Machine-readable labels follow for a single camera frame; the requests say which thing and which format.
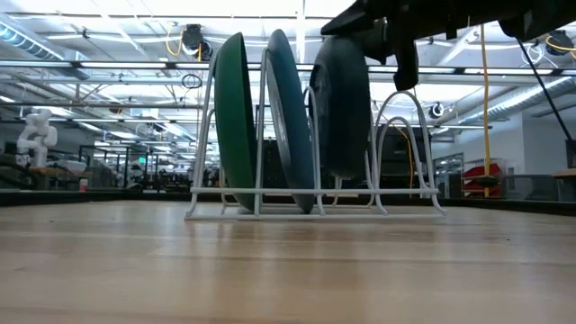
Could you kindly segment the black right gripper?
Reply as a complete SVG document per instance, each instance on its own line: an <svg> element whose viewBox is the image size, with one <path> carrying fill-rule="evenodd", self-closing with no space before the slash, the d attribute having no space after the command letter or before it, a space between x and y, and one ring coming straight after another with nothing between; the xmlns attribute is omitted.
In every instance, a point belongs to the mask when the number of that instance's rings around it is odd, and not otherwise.
<svg viewBox="0 0 576 324"><path fill-rule="evenodd" d="M499 0L355 0L344 12L326 23L322 35L357 32L365 56L384 64L394 56L397 72L393 79L398 91L419 81L416 40L457 31L496 20Z"/></svg>

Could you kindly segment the black plate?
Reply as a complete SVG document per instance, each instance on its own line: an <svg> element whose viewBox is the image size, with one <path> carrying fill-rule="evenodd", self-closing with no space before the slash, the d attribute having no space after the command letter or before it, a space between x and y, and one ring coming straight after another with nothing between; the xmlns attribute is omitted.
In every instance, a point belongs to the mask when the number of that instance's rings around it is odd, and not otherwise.
<svg viewBox="0 0 576 324"><path fill-rule="evenodd" d="M327 38L315 58L310 87L321 165L334 176L361 176L371 128L370 82L361 47L349 38Z"/></svg>

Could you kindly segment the dark teal plate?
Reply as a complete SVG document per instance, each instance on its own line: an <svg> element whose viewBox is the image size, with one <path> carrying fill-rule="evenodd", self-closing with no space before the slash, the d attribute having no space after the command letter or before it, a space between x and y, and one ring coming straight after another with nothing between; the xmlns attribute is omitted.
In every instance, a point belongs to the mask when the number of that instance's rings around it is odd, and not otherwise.
<svg viewBox="0 0 576 324"><path fill-rule="evenodd" d="M292 47L281 29L274 30L267 43L265 78L286 185L290 189L312 189L311 131Z"/></svg>

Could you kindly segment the green plate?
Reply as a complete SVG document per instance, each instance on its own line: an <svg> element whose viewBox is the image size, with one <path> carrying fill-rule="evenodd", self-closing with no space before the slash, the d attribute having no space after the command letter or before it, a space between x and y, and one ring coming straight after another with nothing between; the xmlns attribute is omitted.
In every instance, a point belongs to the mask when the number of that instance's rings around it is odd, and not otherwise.
<svg viewBox="0 0 576 324"><path fill-rule="evenodd" d="M256 185L257 144L243 34L220 47L214 71L214 110L220 161L231 188Z"/></svg>

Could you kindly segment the black cabinet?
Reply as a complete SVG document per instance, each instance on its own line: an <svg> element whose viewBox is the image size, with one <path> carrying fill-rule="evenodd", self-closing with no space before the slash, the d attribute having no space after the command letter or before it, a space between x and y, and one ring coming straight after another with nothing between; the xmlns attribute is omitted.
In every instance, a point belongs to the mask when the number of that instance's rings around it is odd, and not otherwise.
<svg viewBox="0 0 576 324"><path fill-rule="evenodd" d="M381 188L419 188L416 161L405 128L389 127L382 144Z"/></svg>

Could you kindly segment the red storage object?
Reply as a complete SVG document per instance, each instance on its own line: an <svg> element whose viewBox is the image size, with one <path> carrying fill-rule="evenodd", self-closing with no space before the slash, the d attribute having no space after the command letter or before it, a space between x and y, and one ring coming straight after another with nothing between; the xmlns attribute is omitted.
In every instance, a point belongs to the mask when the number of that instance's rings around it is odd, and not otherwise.
<svg viewBox="0 0 576 324"><path fill-rule="evenodd" d="M494 184L484 186L481 179L486 176L485 166L474 166L462 175L464 198L500 198L500 178L502 170L496 163L490 164L489 175L494 178Z"/></svg>

